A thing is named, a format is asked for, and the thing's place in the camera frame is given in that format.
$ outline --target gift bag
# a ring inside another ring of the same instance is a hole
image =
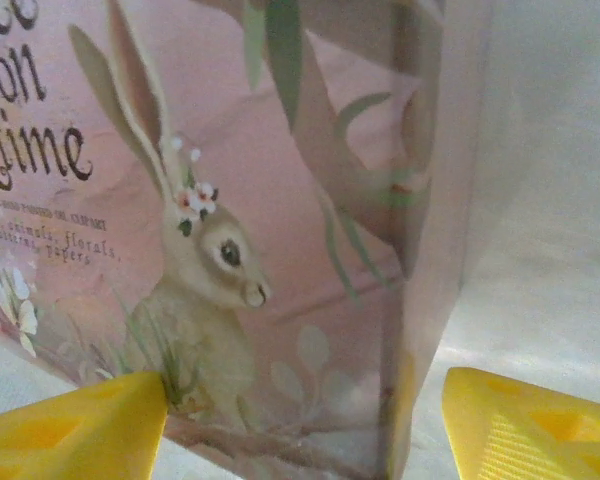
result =
[[[463,257],[469,3],[0,1],[1,337],[161,372],[165,434],[245,478],[398,477]]]

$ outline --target white surface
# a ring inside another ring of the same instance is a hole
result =
[[[455,480],[451,366],[600,402],[600,0],[501,0],[466,283],[415,409],[406,478]],[[0,347],[0,412],[69,386]],[[155,479],[230,479],[163,442]]]

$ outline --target flower crown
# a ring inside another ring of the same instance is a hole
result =
[[[174,137],[171,142],[176,152],[181,152],[184,142],[180,137]],[[189,151],[189,161],[183,169],[183,188],[176,193],[178,213],[178,230],[185,237],[191,235],[193,224],[203,222],[207,216],[216,211],[218,189],[210,183],[198,181],[193,175],[193,164],[200,160],[201,152],[198,148]]]

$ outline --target rabbit illustration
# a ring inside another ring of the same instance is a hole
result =
[[[74,51],[101,106],[151,176],[164,207],[164,273],[129,314],[122,360],[134,371],[162,368],[165,358],[161,337],[156,339],[157,325],[181,365],[181,385],[194,385],[193,393],[176,408],[210,409],[243,428],[248,422],[242,395],[254,380],[255,362],[235,310],[264,305],[271,290],[242,226],[215,203],[218,191],[200,182],[192,162],[186,161],[182,142],[171,130],[158,77],[122,7],[117,0],[107,0],[107,8],[111,60],[71,26]],[[195,202],[204,208],[194,210]]]

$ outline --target rabbit eye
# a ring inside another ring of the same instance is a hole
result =
[[[227,240],[220,247],[220,254],[222,259],[232,267],[240,266],[240,248],[236,245],[233,240]]]

